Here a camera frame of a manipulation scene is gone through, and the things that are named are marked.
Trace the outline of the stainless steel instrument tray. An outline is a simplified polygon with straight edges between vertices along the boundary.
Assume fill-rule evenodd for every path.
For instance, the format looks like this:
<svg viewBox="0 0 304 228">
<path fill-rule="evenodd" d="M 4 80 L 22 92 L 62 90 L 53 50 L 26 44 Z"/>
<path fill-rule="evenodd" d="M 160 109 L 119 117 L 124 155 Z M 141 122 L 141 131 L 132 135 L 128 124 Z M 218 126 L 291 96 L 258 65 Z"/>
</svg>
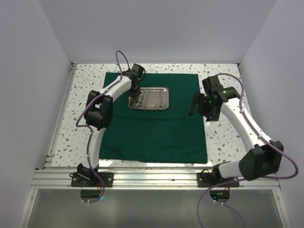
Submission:
<svg viewBox="0 0 304 228">
<path fill-rule="evenodd" d="M 137 108 L 130 108 L 129 109 L 133 109 L 133 110 L 155 110 L 155 111 L 160 111 L 160 110 L 167 110 L 169 108 L 169 104 L 170 104 L 170 93 L 169 93 L 169 89 L 166 87 L 142 87 L 140 90 L 140 94 L 143 94 L 145 89 L 149 89 L 150 90 L 150 95 L 148 97 L 148 101 L 147 101 L 147 105 L 145 109 L 142 109 L 140 107 L 140 105 Z M 160 89 L 165 89 L 166 92 L 164 93 L 164 102 L 167 104 L 167 107 L 165 109 L 157 109 L 154 107 L 154 105 L 156 103 L 158 103 L 159 101 L 159 90 Z"/>
</svg>

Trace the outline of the steel surgical scissors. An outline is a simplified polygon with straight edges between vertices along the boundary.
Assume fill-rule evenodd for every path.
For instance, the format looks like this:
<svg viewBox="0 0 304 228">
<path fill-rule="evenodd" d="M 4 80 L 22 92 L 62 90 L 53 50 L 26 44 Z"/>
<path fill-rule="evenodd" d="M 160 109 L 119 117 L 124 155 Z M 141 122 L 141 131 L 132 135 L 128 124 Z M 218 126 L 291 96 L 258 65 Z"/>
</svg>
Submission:
<svg viewBox="0 0 304 228">
<path fill-rule="evenodd" d="M 156 103 L 156 104 L 154 105 L 154 107 L 157 108 L 157 109 L 162 109 L 162 108 L 163 108 L 163 103 L 162 103 L 162 101 L 163 101 L 163 90 L 160 89 L 160 90 L 159 90 L 159 101 L 158 101 L 158 103 Z"/>
</svg>

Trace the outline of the steel ring-handled clamp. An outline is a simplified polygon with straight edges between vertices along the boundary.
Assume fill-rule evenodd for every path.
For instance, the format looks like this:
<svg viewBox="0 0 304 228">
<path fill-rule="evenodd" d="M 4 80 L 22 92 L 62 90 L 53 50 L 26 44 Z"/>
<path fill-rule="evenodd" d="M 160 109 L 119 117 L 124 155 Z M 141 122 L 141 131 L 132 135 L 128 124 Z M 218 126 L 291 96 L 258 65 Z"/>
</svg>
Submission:
<svg viewBox="0 0 304 228">
<path fill-rule="evenodd" d="M 160 103 L 159 103 L 159 109 L 165 109 L 167 107 L 167 104 L 164 102 L 164 93 L 166 92 L 165 89 L 160 90 Z"/>
</svg>

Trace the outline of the green surgical drape cloth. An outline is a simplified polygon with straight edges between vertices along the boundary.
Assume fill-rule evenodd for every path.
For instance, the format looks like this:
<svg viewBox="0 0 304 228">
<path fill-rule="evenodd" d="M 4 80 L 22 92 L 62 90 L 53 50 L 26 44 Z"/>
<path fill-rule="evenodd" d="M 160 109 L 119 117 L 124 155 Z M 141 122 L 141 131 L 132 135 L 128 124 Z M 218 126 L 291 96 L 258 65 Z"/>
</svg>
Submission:
<svg viewBox="0 0 304 228">
<path fill-rule="evenodd" d="M 207 163 L 202 116 L 189 116 L 197 74 L 147 74 L 142 87 L 169 90 L 166 110 L 132 110 L 128 94 L 114 102 L 113 119 L 100 146 L 99 158 L 155 163 Z"/>
</svg>

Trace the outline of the steel tweezers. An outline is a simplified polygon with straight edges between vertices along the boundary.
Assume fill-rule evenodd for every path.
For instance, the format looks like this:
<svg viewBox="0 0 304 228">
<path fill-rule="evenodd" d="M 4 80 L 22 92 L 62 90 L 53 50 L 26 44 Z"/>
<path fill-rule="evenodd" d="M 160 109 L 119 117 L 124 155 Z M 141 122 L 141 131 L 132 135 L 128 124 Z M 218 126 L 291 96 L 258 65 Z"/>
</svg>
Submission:
<svg viewBox="0 0 304 228">
<path fill-rule="evenodd" d="M 129 107 L 137 108 L 141 104 L 143 97 L 144 97 L 143 94 L 140 94 L 137 97 L 129 97 Z"/>
</svg>

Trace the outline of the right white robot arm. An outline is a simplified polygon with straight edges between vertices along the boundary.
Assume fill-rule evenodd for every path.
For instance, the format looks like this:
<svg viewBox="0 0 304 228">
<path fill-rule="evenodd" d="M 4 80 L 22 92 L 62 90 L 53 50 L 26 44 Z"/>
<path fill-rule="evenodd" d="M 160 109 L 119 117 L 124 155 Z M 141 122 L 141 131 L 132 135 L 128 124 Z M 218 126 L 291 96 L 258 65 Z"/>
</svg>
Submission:
<svg viewBox="0 0 304 228">
<path fill-rule="evenodd" d="M 243 177 L 247 181 L 264 178 L 279 170 L 284 147 L 280 141 L 274 142 L 256 124 L 243 104 L 244 92 L 234 87 L 224 87 L 218 75 L 202 80 L 204 93 L 195 92 L 189 115 L 198 114 L 208 122 L 219 120 L 221 114 L 231 122 L 247 151 L 239 161 L 228 161 L 214 165 L 211 172 L 201 172 L 201 178 L 216 186 Z"/>
</svg>

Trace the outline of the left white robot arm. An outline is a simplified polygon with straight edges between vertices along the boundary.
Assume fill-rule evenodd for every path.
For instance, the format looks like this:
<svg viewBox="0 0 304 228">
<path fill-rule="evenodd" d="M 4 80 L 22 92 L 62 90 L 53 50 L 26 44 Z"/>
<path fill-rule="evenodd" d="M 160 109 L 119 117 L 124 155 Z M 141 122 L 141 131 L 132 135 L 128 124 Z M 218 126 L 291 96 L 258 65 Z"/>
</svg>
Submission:
<svg viewBox="0 0 304 228">
<path fill-rule="evenodd" d="M 103 137 L 105 129 L 113 118 L 114 102 L 123 93 L 129 92 L 129 97 L 136 99 L 140 95 L 140 80 L 146 74 L 144 67 L 134 64 L 108 86 L 100 91 L 89 92 L 84 111 L 76 121 L 76 127 L 87 127 L 90 130 L 86 146 L 86 162 L 77 167 L 77 174 L 87 186 L 94 186 L 102 179 L 97 174 L 99 166 L 99 152 L 90 148 L 95 131 L 99 138 Z"/>
</svg>

